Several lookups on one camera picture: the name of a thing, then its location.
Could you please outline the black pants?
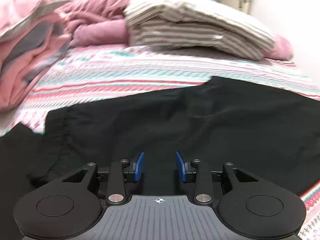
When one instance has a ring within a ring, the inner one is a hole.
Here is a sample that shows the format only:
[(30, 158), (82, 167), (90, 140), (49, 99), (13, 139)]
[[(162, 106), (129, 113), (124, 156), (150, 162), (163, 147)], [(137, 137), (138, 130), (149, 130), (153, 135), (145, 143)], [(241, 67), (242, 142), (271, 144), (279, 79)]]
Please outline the black pants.
[(48, 113), (40, 177), (145, 153), (146, 194), (172, 194), (175, 153), (213, 170), (230, 161), (294, 193), (319, 180), (319, 102), (213, 77), (200, 86), (81, 103)]

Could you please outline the black folded garment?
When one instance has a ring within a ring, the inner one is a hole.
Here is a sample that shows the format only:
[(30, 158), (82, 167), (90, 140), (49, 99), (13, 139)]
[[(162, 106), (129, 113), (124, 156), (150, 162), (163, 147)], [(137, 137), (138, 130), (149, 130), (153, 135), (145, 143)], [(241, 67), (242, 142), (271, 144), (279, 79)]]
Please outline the black folded garment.
[(59, 177), (54, 165), (60, 148), (61, 139), (23, 124), (1, 137), (1, 239), (21, 239), (14, 206), (26, 193)]

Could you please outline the patterned red green bedsheet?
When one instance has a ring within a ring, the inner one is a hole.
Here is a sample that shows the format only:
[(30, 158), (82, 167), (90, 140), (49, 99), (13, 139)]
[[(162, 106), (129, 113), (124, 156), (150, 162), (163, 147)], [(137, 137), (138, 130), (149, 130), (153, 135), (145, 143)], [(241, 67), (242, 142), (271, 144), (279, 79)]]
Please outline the patterned red green bedsheet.
[[(72, 49), (31, 90), (10, 124), (44, 134), (49, 112), (81, 103), (122, 98), (160, 90), (200, 86), (213, 77), (287, 90), (319, 102), (319, 85), (290, 61), (237, 59), (196, 48), (154, 51), (147, 47)], [(174, 169), (172, 194), (192, 192)], [(300, 195), (307, 217), (302, 239), (319, 239), (319, 180)]]

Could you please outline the pink grey blanket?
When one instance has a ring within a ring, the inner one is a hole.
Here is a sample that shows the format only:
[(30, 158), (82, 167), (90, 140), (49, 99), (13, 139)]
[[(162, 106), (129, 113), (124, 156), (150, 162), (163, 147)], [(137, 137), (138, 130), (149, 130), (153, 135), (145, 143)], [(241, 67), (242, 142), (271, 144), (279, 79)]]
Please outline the pink grey blanket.
[(1, 0), (1, 111), (18, 106), (69, 47), (69, 0)]

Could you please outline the mauve pink duvet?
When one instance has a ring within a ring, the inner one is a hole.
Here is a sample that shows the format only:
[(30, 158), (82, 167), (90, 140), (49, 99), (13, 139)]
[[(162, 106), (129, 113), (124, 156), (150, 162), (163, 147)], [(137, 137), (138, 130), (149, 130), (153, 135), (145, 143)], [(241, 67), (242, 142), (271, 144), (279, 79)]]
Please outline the mauve pink duvet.
[[(72, 36), (71, 46), (131, 43), (131, 30), (125, 20), (124, 11), (130, 0), (72, 0), (60, 8), (66, 31)], [(290, 60), (293, 50), (290, 42), (268, 30), (274, 37), (275, 45), (264, 58)]]

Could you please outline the beige striped pillow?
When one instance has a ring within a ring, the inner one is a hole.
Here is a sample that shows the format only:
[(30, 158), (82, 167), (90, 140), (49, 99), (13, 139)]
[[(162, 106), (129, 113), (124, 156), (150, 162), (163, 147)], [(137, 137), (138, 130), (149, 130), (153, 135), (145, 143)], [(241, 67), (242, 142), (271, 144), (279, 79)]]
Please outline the beige striped pillow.
[(124, 15), (137, 46), (212, 47), (258, 61), (275, 45), (252, 16), (210, 0), (130, 0)]

